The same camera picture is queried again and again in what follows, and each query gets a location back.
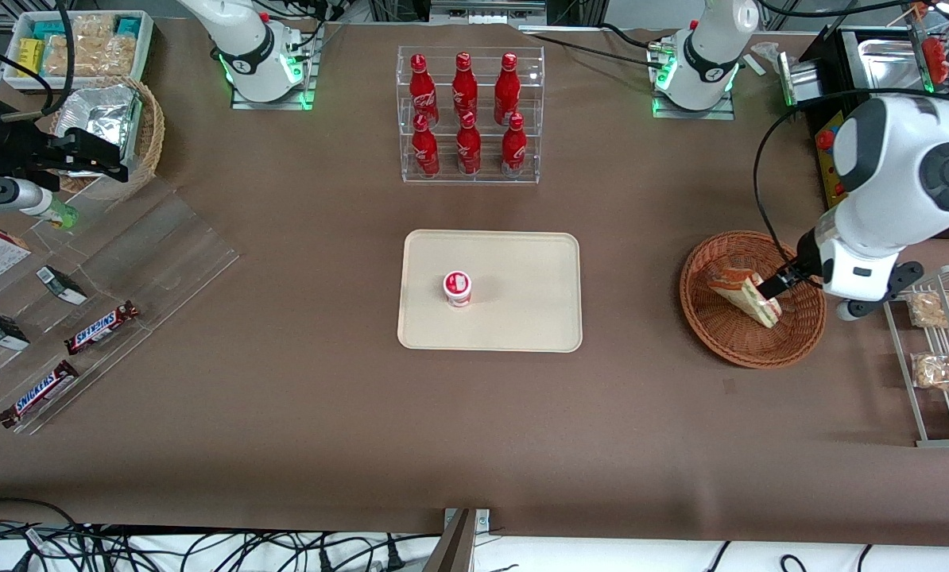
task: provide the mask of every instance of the aluminum foil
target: aluminum foil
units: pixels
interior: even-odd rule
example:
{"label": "aluminum foil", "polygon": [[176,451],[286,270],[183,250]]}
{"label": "aluminum foil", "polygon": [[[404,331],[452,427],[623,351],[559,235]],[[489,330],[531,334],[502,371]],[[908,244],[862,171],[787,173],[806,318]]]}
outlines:
{"label": "aluminum foil", "polygon": [[[122,163],[128,163],[134,153],[134,138],[138,132],[141,102],[139,93],[128,86],[111,86],[77,90],[64,100],[61,116],[54,134],[79,127],[96,137],[122,149]],[[65,172],[70,177],[100,177],[88,171]]]}

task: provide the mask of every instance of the acrylic bottle rack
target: acrylic bottle rack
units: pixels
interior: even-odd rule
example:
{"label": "acrylic bottle rack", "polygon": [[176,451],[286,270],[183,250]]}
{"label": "acrylic bottle rack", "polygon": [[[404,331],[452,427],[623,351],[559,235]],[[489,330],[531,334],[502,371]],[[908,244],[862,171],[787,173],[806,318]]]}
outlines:
{"label": "acrylic bottle rack", "polygon": [[[457,167],[457,131],[460,122],[453,109],[453,75],[459,52],[471,54],[471,71],[478,80],[478,131],[482,134],[482,169],[465,175]],[[528,144],[525,166],[516,179],[503,176],[503,134],[507,127],[493,119],[496,78],[503,54],[517,56],[517,76],[521,79],[519,111],[525,116]],[[436,83],[439,123],[433,127],[439,146],[439,174],[424,178],[412,147],[414,107],[410,98],[410,58],[423,54],[428,74]],[[401,130],[401,176],[408,182],[423,184],[537,184],[541,177],[541,121],[544,111],[544,48],[472,48],[401,46],[397,49],[397,123]]]}

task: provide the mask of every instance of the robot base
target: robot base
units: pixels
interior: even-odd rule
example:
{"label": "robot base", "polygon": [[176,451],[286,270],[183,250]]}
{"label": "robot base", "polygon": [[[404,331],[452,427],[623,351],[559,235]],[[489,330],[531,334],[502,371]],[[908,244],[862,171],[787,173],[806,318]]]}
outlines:
{"label": "robot base", "polygon": [[[657,46],[660,46],[660,50],[648,50],[648,61],[657,62],[662,65],[666,65],[668,62],[668,54],[670,51],[674,50],[672,46],[674,40],[672,36],[663,37],[662,40],[656,42]],[[715,119],[722,121],[732,121],[736,118],[736,112],[733,108],[732,102],[732,90],[729,90],[728,93],[722,95],[721,100],[710,109],[705,109],[703,111],[692,111],[689,109],[683,109],[678,105],[674,104],[672,100],[668,98],[668,95],[660,91],[659,88],[655,87],[655,82],[657,77],[662,72],[660,69],[649,69],[649,77],[652,80],[652,116],[659,119]]]}
{"label": "robot base", "polygon": [[320,28],[319,32],[308,41],[303,47],[304,54],[315,54],[304,62],[301,62],[301,75],[304,79],[296,86],[290,88],[282,97],[271,102],[254,102],[242,97],[238,90],[231,90],[230,108],[231,109],[249,109],[249,110],[269,110],[269,111],[311,111],[312,101],[316,98],[316,83],[319,77],[319,58],[318,54],[324,42],[326,29]]}

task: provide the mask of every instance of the white storage box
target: white storage box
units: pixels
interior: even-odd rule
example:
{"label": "white storage box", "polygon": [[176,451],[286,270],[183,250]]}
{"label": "white storage box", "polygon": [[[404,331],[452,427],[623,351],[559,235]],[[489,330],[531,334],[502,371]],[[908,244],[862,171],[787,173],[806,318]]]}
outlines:
{"label": "white storage box", "polygon": [[[136,59],[132,64],[132,71],[129,73],[129,77],[132,79],[141,79],[143,77],[143,70],[146,69],[146,59],[149,57],[150,53],[150,40],[153,37],[153,18],[151,18],[146,12],[141,10],[70,10],[68,11],[68,19],[72,21],[75,20],[76,16],[81,16],[84,14],[111,14],[115,18],[121,17],[137,17],[140,18],[139,25],[139,37],[136,39]],[[19,21],[16,22],[12,32],[12,43],[9,44],[9,57],[12,61],[17,61],[19,59],[19,44],[20,40],[23,37],[32,37],[33,36],[33,22],[38,21],[60,21],[61,16],[57,11],[50,12],[24,12],[19,16]],[[43,79],[47,80],[47,83],[54,90],[61,90],[64,88],[64,76],[54,76],[54,75],[45,75],[42,76]],[[72,80],[72,88],[78,90],[80,87],[89,87],[90,84],[93,84],[94,81],[100,79],[100,76],[88,76],[88,77],[79,77],[76,76]],[[9,84],[17,90],[20,91],[42,91],[43,87],[40,86],[37,80],[32,79],[32,77],[21,73],[16,68],[12,66],[5,66],[5,83]]]}

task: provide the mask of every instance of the acrylic display shelf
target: acrylic display shelf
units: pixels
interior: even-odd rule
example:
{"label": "acrylic display shelf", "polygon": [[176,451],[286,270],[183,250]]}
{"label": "acrylic display shelf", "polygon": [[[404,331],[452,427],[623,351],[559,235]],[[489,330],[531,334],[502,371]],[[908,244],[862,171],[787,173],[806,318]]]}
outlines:
{"label": "acrylic display shelf", "polygon": [[[123,202],[108,199],[112,185],[103,177],[68,200],[79,211],[70,230],[39,223],[24,232],[20,238],[31,254],[0,276],[0,314],[19,323],[30,342],[22,351],[0,347],[0,412],[63,359],[79,372],[12,431],[38,431],[238,258],[163,179],[151,180]],[[43,265],[69,275],[88,300],[74,305],[54,296],[36,276]],[[126,300],[139,309],[136,319],[81,354],[68,355],[65,339]]]}
{"label": "acrylic display shelf", "polygon": [[[471,71],[478,80],[478,131],[482,134],[482,169],[474,175],[462,174],[457,167],[457,130],[460,128],[453,109],[453,75],[459,52],[471,54]],[[521,104],[528,135],[525,166],[516,179],[500,170],[503,134],[507,127],[493,120],[496,78],[503,54],[517,56],[517,76],[521,77]],[[432,129],[439,146],[439,174],[424,178],[414,160],[412,124],[414,107],[410,98],[410,58],[423,54],[428,74],[436,83],[439,123]],[[401,176],[422,184],[537,184],[541,177],[541,121],[544,117],[544,48],[417,47],[397,49],[397,123],[401,130]]]}

